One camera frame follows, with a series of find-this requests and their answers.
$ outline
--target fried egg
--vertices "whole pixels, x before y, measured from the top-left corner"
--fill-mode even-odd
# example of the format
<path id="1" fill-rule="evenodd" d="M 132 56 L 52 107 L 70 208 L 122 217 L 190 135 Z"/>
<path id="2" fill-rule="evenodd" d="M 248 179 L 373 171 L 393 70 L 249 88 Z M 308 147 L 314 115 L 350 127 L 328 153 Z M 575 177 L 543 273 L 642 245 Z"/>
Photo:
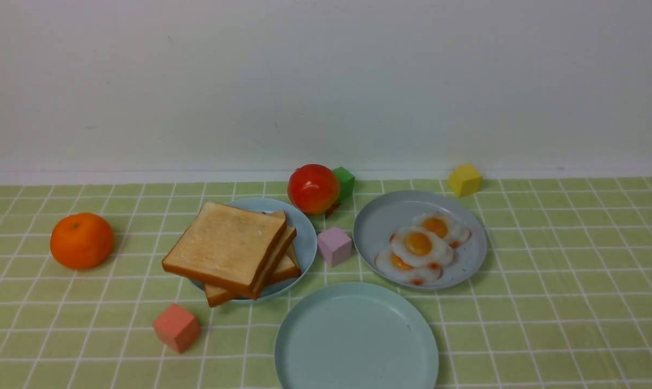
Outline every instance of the fried egg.
<path id="1" fill-rule="evenodd" d="M 441 266 L 434 269 L 429 268 L 429 266 L 410 266 L 393 253 L 390 246 L 383 249 L 376 256 L 373 263 L 376 269 L 391 280 L 397 281 L 397 283 L 419 286 L 439 280 L 443 274 Z"/>
<path id="2" fill-rule="evenodd" d="M 461 244 L 469 241 L 471 231 L 468 227 L 439 213 L 425 213 L 412 219 L 414 226 L 423 227 L 435 236 L 443 239 L 452 249 L 457 249 Z"/>
<path id="3" fill-rule="evenodd" d="M 390 238 L 390 247 L 412 267 L 447 266 L 453 261 L 453 249 L 422 227 L 401 227 Z"/>

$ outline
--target red tomato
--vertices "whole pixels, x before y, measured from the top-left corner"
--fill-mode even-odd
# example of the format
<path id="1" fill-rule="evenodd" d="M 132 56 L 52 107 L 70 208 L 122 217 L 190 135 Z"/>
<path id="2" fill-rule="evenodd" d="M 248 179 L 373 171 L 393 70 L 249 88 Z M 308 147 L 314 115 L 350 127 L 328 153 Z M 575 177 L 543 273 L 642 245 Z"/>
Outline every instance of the red tomato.
<path id="1" fill-rule="evenodd" d="M 340 182 L 323 165 L 304 165 L 295 170 L 287 184 L 292 204 L 305 214 L 323 214 L 338 200 Z"/>

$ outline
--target egg white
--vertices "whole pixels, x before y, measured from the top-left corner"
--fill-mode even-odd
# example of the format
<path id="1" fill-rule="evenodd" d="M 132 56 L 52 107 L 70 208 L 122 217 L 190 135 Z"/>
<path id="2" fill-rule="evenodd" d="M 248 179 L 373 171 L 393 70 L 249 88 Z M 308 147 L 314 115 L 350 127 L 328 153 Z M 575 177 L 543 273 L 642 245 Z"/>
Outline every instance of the egg white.
<path id="1" fill-rule="evenodd" d="M 374 259 L 373 263 L 381 273 L 397 283 L 405 283 L 410 285 L 424 285 L 439 280 L 443 274 L 443 269 L 439 266 L 436 269 L 429 267 L 415 267 L 409 270 L 402 270 L 392 263 L 391 255 L 393 251 L 390 246 L 383 249 Z"/>
<path id="2" fill-rule="evenodd" d="M 412 219 L 412 224 L 414 226 L 422 227 L 422 224 L 424 224 L 424 221 L 427 219 L 439 219 L 446 224 L 448 227 L 448 233 L 446 236 L 440 237 L 440 239 L 443 239 L 447 244 L 451 246 L 461 246 L 462 244 L 469 241 L 469 238 L 472 235 L 467 226 L 456 222 L 454 219 L 451 219 L 444 214 L 439 213 L 420 214 L 419 216 L 416 216 L 414 219 Z"/>
<path id="3" fill-rule="evenodd" d="M 417 256 L 416 254 L 410 253 L 407 247 L 405 247 L 405 237 L 412 232 L 422 233 L 432 241 L 432 250 L 425 256 Z M 447 266 L 453 261 L 454 256 L 453 249 L 443 239 L 419 226 L 401 227 L 398 229 L 391 239 L 390 247 L 393 253 L 400 257 L 402 261 L 414 267 L 428 266 L 432 263 Z"/>

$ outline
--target toast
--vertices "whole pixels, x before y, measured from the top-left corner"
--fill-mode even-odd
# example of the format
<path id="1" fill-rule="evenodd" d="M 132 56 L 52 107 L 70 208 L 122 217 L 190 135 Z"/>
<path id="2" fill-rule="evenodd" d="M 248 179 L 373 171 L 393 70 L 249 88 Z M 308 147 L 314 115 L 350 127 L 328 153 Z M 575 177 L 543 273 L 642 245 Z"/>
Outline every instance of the toast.
<path id="1" fill-rule="evenodd" d="M 279 219 L 286 219 L 284 211 L 274 212 L 271 216 Z M 274 252 L 274 257 L 269 259 L 269 264 L 264 269 L 264 273 L 261 274 L 261 281 L 259 281 L 259 283 L 263 281 L 264 286 L 272 285 L 301 275 L 301 270 L 299 269 L 299 264 L 297 262 L 297 254 L 294 251 L 294 246 L 292 244 L 296 232 L 297 231 L 292 227 L 288 227 L 287 231 L 284 232 L 284 236 L 288 237 L 288 241 L 286 241 L 287 246 L 281 254 L 280 244 L 278 244 L 278 247 Z M 275 265 L 271 273 L 272 261 L 274 261 Z M 227 301 L 239 297 L 236 293 L 208 284 L 204 285 L 204 291 L 210 307 L 217 307 L 220 304 L 224 304 Z M 262 291 L 263 286 L 257 290 L 259 295 Z"/>
<path id="2" fill-rule="evenodd" d="M 286 219 L 208 202 L 163 258 L 163 269 L 255 299 L 286 229 Z"/>

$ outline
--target yellow block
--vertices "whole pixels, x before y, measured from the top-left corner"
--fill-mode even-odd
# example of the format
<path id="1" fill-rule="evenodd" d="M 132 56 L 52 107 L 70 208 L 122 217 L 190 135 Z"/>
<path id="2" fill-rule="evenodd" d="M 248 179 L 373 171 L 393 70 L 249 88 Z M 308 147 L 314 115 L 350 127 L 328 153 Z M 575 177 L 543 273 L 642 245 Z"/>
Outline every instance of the yellow block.
<path id="1" fill-rule="evenodd" d="M 482 174 L 471 163 L 466 163 L 456 167 L 456 170 L 451 173 L 448 177 L 448 185 L 458 197 L 471 195 L 479 191 L 482 185 Z"/>

